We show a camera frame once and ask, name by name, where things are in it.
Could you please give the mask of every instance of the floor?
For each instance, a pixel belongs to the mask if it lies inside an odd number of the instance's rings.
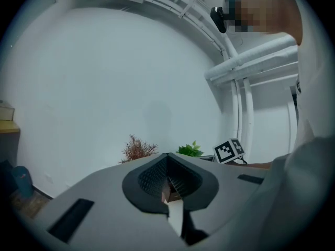
[[[15,191],[9,199],[15,210],[32,219],[50,201],[50,199],[37,191],[34,191],[30,198],[24,198],[18,190]]]

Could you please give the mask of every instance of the white pipe bracket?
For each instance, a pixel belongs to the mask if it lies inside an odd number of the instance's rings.
[[[194,5],[194,3],[196,2],[197,0],[191,0],[187,6],[183,9],[183,11],[179,14],[179,19],[181,19],[185,14],[186,12],[188,12],[188,10]]]

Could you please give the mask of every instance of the black slot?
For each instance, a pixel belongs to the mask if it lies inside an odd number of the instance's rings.
[[[94,202],[92,201],[79,199],[48,230],[48,232],[59,240],[67,243],[93,204]]]
[[[251,182],[251,183],[255,183],[255,184],[262,184],[264,178],[259,178],[259,177],[253,177],[253,176],[249,176],[249,175],[239,175],[237,178]]]

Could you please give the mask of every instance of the potted plant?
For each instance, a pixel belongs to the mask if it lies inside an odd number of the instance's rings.
[[[200,149],[200,146],[196,145],[196,142],[194,141],[192,143],[192,146],[187,144],[186,146],[179,147],[176,153],[185,154],[191,157],[198,157],[204,154],[202,151],[199,151],[199,149]]]
[[[126,158],[119,162],[119,164],[124,164],[129,161],[156,154],[157,152],[155,151],[157,147],[157,144],[151,145],[147,142],[143,142],[134,135],[130,135],[130,141],[127,143],[126,148],[122,151]]]

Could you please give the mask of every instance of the wooden shelf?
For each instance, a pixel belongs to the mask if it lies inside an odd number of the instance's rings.
[[[0,134],[5,133],[17,133],[20,132],[20,128],[13,121],[0,120]]]

